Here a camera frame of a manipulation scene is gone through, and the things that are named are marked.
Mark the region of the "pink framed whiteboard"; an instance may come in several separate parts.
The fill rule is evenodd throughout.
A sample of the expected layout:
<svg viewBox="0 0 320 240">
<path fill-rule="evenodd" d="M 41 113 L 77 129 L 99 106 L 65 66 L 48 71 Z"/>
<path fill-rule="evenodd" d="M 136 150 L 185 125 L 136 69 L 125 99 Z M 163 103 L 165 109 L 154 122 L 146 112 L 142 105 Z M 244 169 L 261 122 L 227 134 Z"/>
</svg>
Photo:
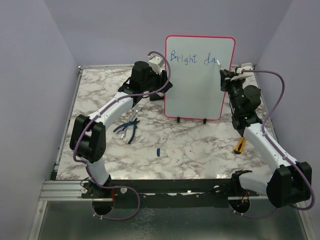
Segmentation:
<svg viewBox="0 0 320 240">
<path fill-rule="evenodd" d="M 219 60 L 230 69 L 236 48 L 231 36 L 169 35 L 165 57 L 173 87 L 164 96 L 168 118 L 216 121 L 221 118 L 225 93 L 220 89 Z"/>
</svg>

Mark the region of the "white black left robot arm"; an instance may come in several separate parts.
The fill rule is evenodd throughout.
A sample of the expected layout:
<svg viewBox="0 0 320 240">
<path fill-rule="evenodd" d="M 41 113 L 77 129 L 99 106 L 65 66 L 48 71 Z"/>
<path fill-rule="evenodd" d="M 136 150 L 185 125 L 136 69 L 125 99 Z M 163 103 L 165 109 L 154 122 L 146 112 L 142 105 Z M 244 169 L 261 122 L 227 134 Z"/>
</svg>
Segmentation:
<svg viewBox="0 0 320 240">
<path fill-rule="evenodd" d="M 134 63 L 130 77 L 107 104 L 89 116 L 80 114 L 76 117 L 69 147 L 73 151 L 73 160 L 85 165 L 97 196 L 106 197 L 111 190 L 111 176 L 102 160 L 107 146 L 107 129 L 144 96 L 165 93 L 170 89 L 170 77 L 168 61 L 164 57 L 150 55 L 148 62 Z"/>
</svg>

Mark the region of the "blue white whiteboard marker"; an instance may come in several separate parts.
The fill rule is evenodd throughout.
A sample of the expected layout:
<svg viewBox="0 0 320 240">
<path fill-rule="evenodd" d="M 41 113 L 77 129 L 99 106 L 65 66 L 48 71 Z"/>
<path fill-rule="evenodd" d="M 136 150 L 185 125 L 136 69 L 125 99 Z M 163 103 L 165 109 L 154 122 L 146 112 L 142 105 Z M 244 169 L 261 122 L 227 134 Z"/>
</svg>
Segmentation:
<svg viewBox="0 0 320 240">
<path fill-rule="evenodd" d="M 224 68 L 222 67 L 222 65 L 218 59 L 216 59 L 216 63 L 221 71 L 224 70 Z"/>
</svg>

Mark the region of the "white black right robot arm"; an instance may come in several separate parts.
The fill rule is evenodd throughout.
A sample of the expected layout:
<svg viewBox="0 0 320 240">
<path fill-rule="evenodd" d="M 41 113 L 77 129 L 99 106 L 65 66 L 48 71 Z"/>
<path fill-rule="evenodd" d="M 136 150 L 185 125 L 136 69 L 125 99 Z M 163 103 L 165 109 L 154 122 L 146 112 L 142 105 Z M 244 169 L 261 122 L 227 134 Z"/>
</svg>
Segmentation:
<svg viewBox="0 0 320 240">
<path fill-rule="evenodd" d="M 267 196 L 277 209 L 310 200 L 310 205 L 304 208 L 309 210 L 315 204 L 312 168 L 286 152 L 266 130 L 266 121 L 258 117 L 256 110 L 261 104 L 261 89 L 254 85 L 243 86 L 253 72 L 241 67 L 234 71 L 221 68 L 220 89 L 228 94 L 233 128 L 259 152 L 271 176 L 255 174 L 251 170 L 236 171 L 231 176 L 229 189 L 236 196 L 246 191 Z"/>
</svg>

